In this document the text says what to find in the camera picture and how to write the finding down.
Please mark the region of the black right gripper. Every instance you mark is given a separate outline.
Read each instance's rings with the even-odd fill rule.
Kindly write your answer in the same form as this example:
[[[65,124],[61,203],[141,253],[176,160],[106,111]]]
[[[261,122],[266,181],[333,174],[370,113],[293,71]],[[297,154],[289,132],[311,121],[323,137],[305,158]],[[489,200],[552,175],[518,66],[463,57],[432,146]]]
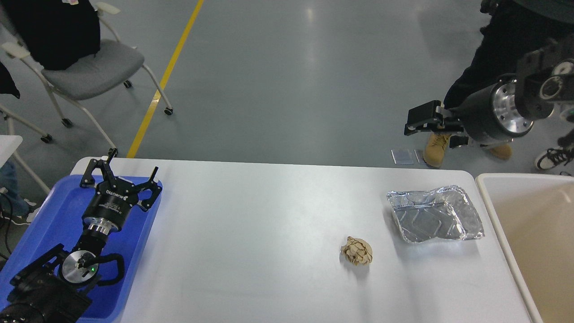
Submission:
[[[449,120],[439,126],[443,116],[440,100],[431,100],[408,110],[404,135],[422,132],[461,134],[474,142],[498,145],[524,137],[534,121],[523,117],[515,103],[515,80],[500,80],[468,96],[458,107],[449,109]]]

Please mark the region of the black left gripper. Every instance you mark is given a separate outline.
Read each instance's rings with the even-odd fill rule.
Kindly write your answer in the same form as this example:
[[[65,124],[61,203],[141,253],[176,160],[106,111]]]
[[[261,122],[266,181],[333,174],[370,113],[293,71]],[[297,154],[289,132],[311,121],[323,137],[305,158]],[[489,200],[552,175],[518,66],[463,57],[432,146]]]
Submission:
[[[111,148],[107,156],[91,159],[80,180],[81,188],[96,187],[95,194],[82,215],[84,229],[95,230],[95,227],[102,227],[104,234],[119,232],[134,205],[147,212],[162,193],[162,186],[155,181],[158,167],[152,170],[144,183],[135,185],[130,181],[120,180],[117,184],[117,178],[110,167],[116,156],[117,148]],[[98,185],[95,184],[92,174],[96,169],[101,171],[103,178],[103,182]],[[150,192],[150,196],[142,200],[139,197],[141,192]]]

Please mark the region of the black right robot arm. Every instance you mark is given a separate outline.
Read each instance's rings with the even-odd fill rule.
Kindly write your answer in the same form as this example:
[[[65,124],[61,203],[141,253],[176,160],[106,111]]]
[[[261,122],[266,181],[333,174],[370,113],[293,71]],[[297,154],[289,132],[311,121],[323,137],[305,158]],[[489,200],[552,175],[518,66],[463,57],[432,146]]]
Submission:
[[[432,100],[408,111],[404,135],[422,131],[451,134],[450,147],[475,144],[493,148],[524,137],[534,122],[556,105],[573,103],[573,36],[525,54],[513,73],[498,76],[446,109]]]

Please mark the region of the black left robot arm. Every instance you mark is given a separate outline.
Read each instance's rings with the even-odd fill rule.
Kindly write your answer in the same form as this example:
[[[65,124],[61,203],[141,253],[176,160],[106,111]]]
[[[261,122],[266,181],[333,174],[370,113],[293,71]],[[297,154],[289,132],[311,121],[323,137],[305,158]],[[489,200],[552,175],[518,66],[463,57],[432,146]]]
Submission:
[[[127,301],[160,204],[149,178],[113,173],[112,156],[60,180],[1,274],[3,323],[110,323]]]

